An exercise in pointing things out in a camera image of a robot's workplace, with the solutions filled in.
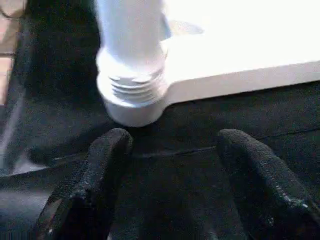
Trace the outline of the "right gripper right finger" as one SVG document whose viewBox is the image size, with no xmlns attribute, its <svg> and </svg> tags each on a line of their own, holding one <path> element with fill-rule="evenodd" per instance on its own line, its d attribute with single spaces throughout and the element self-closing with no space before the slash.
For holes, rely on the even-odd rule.
<svg viewBox="0 0 320 240">
<path fill-rule="evenodd" d="M 320 203 L 268 145 L 241 130 L 223 129 L 216 150 L 253 240 L 320 238 Z"/>
</svg>

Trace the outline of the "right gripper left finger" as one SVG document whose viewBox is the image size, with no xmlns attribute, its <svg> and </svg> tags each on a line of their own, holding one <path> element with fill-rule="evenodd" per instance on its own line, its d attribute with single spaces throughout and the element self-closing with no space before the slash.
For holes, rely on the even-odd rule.
<svg viewBox="0 0 320 240">
<path fill-rule="evenodd" d="M 52 191 L 35 223 L 37 240 L 106 240 L 132 136 L 113 128 L 94 140 L 83 161 Z"/>
</svg>

